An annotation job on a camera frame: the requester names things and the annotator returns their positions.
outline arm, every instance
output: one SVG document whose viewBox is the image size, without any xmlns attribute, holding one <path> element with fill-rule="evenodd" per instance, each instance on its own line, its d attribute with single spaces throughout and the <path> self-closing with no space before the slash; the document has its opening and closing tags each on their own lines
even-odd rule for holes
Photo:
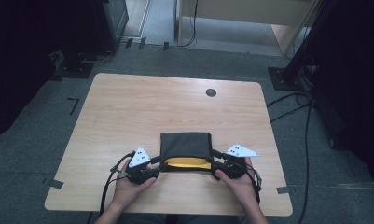
<svg viewBox="0 0 374 224">
<path fill-rule="evenodd" d="M 249 158 L 245 158 L 245 162 L 252 166 Z M 248 172 L 251 174 L 251 176 L 255 176 L 254 171 L 248 170 Z M 263 215 L 258 202 L 256 201 L 256 193 L 254 192 L 253 184 L 251 183 L 251 179 L 248 177 L 248 175 L 243 175 L 239 179 L 229 179 L 228 176 L 220 170 L 216 170 L 215 174 L 227 184 L 227 186 L 236 196 L 236 199 L 242 206 L 242 209 L 247 215 L 250 223 L 269 223 Z"/>
<path fill-rule="evenodd" d="M 127 164 L 129 164 L 129 161 L 123 165 L 123 171 L 126 169 Z M 122 214 L 125 208 L 127 208 L 142 191 L 151 187 L 157 181 L 157 178 L 153 177 L 142 185 L 135 185 L 131 183 L 125 175 L 118 174 L 117 178 L 122 179 L 117 180 L 114 198 L 96 221 L 96 224 L 117 223 L 120 214 Z"/>
</svg>

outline black fabric bag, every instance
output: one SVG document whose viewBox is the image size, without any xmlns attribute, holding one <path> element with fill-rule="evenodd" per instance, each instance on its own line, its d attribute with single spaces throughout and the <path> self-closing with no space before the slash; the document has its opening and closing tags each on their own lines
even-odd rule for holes
<svg viewBox="0 0 374 224">
<path fill-rule="evenodd" d="M 160 141 L 162 171 L 211 171 L 210 133 L 161 133 Z"/>
</svg>

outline yellow object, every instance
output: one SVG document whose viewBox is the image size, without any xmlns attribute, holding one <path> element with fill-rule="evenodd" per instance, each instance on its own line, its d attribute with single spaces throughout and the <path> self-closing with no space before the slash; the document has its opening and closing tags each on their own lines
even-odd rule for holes
<svg viewBox="0 0 374 224">
<path fill-rule="evenodd" d="M 205 159 L 192 157 L 170 158 L 167 164 L 174 167 L 211 169 L 211 164 Z"/>
</svg>

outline wire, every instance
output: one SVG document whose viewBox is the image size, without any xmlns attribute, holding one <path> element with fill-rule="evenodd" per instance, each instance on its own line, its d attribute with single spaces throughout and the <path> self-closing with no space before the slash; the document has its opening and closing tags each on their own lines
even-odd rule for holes
<svg viewBox="0 0 374 224">
<path fill-rule="evenodd" d="M 102 201 L 101 201 L 101 204 L 100 204 L 100 215 L 102 215 L 102 213 L 104 212 L 104 204 L 105 204 L 105 196 L 107 195 L 107 191 L 108 191 L 108 186 L 109 184 L 112 182 L 111 178 L 113 176 L 113 174 L 116 172 L 116 170 L 118 169 L 119 165 L 128 157 L 133 157 L 134 155 L 134 151 L 132 153 L 129 153 L 128 155 L 124 156 L 122 159 L 120 159 L 118 161 L 118 163 L 111 169 L 111 174 L 110 176 L 108 177 L 107 179 L 107 182 L 105 183 L 104 185 L 104 189 L 103 189 L 103 194 L 102 194 Z"/>
<path fill-rule="evenodd" d="M 97 60 L 97 61 L 89 61 L 89 60 L 86 60 L 86 59 L 82 59 L 81 62 L 82 63 L 103 63 L 103 62 L 107 61 L 109 58 L 111 58 L 111 56 L 113 55 L 112 51 L 108 51 L 107 53 L 109 53 L 109 55 L 104 59 Z M 84 56 L 84 53 L 79 53 L 78 54 L 79 58 L 84 58 L 83 56 Z"/>
<path fill-rule="evenodd" d="M 88 217 L 88 224 L 90 224 L 90 221 L 91 221 L 91 216 L 93 215 L 93 212 L 90 212 L 90 214 L 89 214 L 89 217 Z"/>
<path fill-rule="evenodd" d="M 308 100 L 308 103 L 306 103 L 306 104 L 301 103 L 301 102 L 299 101 L 299 97 L 300 97 L 300 96 L 304 96 L 305 99 Z M 309 105 L 309 104 L 311 103 L 312 99 L 310 99 L 306 94 L 298 94 L 298 95 L 297 95 L 297 98 L 296 98 L 296 101 L 297 101 L 297 103 L 298 103 L 299 105 Z"/>
<path fill-rule="evenodd" d="M 177 47 L 181 47 L 181 48 L 188 47 L 189 45 L 191 45 L 193 43 L 193 41 L 196 40 L 196 15 L 198 13 L 198 3 L 199 3 L 199 0 L 196 0 L 195 13 L 194 13 L 194 16 L 193 16 L 193 26 L 192 26 L 192 28 L 193 28 L 193 34 L 192 34 L 192 37 L 190 38 L 190 40 L 189 40 L 189 42 L 187 44 L 182 45 L 182 46 L 177 46 Z"/>
<path fill-rule="evenodd" d="M 300 74 L 300 77 L 303 79 L 305 84 L 308 85 L 310 88 L 312 88 L 314 85 L 309 81 L 309 79 L 312 76 L 312 74 L 315 72 L 317 67 L 318 66 L 301 66 L 299 71 L 298 71 L 298 73 Z M 307 70 L 310 73 L 310 77 L 306 76 L 305 70 Z"/>
<path fill-rule="evenodd" d="M 112 182 L 114 182 L 114 181 L 117 181 L 117 180 L 121 180 L 121 179 L 124 179 L 124 178 L 126 178 L 127 176 L 123 176 L 123 177 L 121 177 L 121 178 L 115 178 L 115 179 L 112 179 L 110 182 L 108 182 L 108 185 L 110 185 Z"/>
<path fill-rule="evenodd" d="M 285 116 L 287 116 L 287 115 L 294 114 L 295 112 L 297 112 L 298 110 L 300 110 L 301 108 L 306 107 L 306 106 L 307 106 L 307 105 L 301 105 L 300 107 L 295 108 L 295 109 L 293 109 L 293 110 L 291 110 L 291 111 L 288 111 L 288 112 L 286 112 L 285 114 L 283 114 L 283 115 L 281 115 L 281 116 L 279 116 L 279 117 L 277 117 L 277 118 L 275 118 L 275 119 L 271 119 L 271 120 L 270 120 L 270 123 L 273 123 L 273 122 L 276 121 L 277 119 L 281 119 L 281 118 L 283 118 L 283 117 L 285 117 Z"/>
<path fill-rule="evenodd" d="M 315 16 L 315 18 L 314 18 L 314 21 L 313 21 L 313 23 L 312 23 L 312 27 L 313 27 L 314 24 L 317 22 L 317 19 L 318 19 L 319 15 L 320 15 L 321 11 L 322 11 L 323 8 L 324 8 L 324 6 L 325 6 L 325 4 L 326 4 L 326 1 L 327 1 L 327 0 L 325 0 L 324 2 L 322 2 L 321 5 L 320 5 L 320 7 L 318 8 L 317 14 L 316 14 L 316 16 Z M 306 32 L 307 32 L 307 30 L 308 30 L 308 28 L 306 27 L 305 35 L 304 35 L 304 37 L 303 37 L 303 42 L 304 42 L 304 44 L 303 44 L 303 45 L 304 45 L 304 46 L 303 46 L 303 58 L 305 59 L 305 62 L 307 62 L 307 59 L 308 59 L 308 58 L 312 59 L 312 64 L 313 64 L 313 63 L 314 63 L 314 58 L 313 58 L 313 57 L 307 57 L 307 56 L 306 56 L 306 46 L 308 45 L 308 37 L 306 36 Z"/>
<path fill-rule="evenodd" d="M 309 131 L 309 120 L 310 120 L 310 114 L 312 110 L 312 100 L 309 104 L 309 111 L 308 111 L 308 117 L 306 119 L 306 128 L 305 128 L 305 156 L 306 156 L 306 181 L 305 181 L 305 199 L 303 201 L 303 207 L 302 207 L 302 213 L 300 214 L 298 224 L 302 223 L 302 220 L 305 216 L 306 207 L 308 204 L 308 196 L 309 196 L 309 148 L 308 148 L 308 131 Z"/>
<path fill-rule="evenodd" d="M 250 173 L 248 173 L 248 171 L 245 171 L 245 173 L 248 175 L 248 177 L 250 177 L 251 184 L 253 184 L 253 182 L 255 182 L 254 178 L 250 175 Z"/>
<path fill-rule="evenodd" d="M 252 171 L 254 171 L 254 174 L 255 174 L 255 176 L 256 176 L 256 182 L 257 182 L 258 189 L 259 189 L 259 191 L 261 191 L 261 190 L 262 190 L 262 188 L 261 188 L 262 178 L 260 177 L 260 174 L 259 174 L 258 171 L 257 171 L 256 169 L 254 169 L 253 166 L 251 166 L 250 164 L 247 164 L 247 166 L 250 167 L 250 169 L 247 168 L 247 171 L 248 171 L 248 170 L 252 170 Z"/>
<path fill-rule="evenodd" d="M 305 93 L 305 91 L 294 92 L 294 93 L 291 93 L 291 94 L 288 94 L 288 95 L 282 96 L 282 97 L 280 97 L 279 99 L 274 100 L 274 101 L 268 103 L 268 104 L 266 105 L 266 108 L 269 108 L 270 106 L 272 106 L 272 105 L 274 105 L 274 104 L 276 104 L 276 103 L 278 103 L 278 102 L 280 102 L 280 101 L 282 101 L 282 100 L 284 100 L 284 99 L 286 99 L 286 98 L 288 98 L 288 97 L 290 97 L 290 96 L 293 96 L 293 95 L 299 95 L 299 94 L 302 94 L 302 93 Z"/>
<path fill-rule="evenodd" d="M 122 44 L 127 44 L 128 42 L 127 41 L 121 41 L 119 42 L 119 46 L 122 46 Z M 155 47 L 163 47 L 163 45 L 159 45 L 159 44 L 147 44 L 145 43 L 144 45 L 148 45 L 148 46 L 155 46 Z"/>
</svg>

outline white triangular marker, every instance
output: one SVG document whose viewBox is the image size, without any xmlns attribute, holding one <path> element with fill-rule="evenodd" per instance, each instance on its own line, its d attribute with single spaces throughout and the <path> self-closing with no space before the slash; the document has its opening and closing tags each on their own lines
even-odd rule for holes
<svg viewBox="0 0 374 224">
<path fill-rule="evenodd" d="M 251 150 L 249 148 L 242 147 L 238 144 L 235 144 L 233 147 L 228 149 L 226 154 L 228 154 L 230 156 L 234 156 L 234 157 L 256 157 L 256 156 L 259 156 L 259 153 L 254 152 L 253 150 Z"/>
<path fill-rule="evenodd" d="M 151 161 L 151 158 L 146 154 L 142 147 L 138 147 L 131 162 L 129 162 L 129 167 L 133 168 L 148 161 Z"/>
</svg>

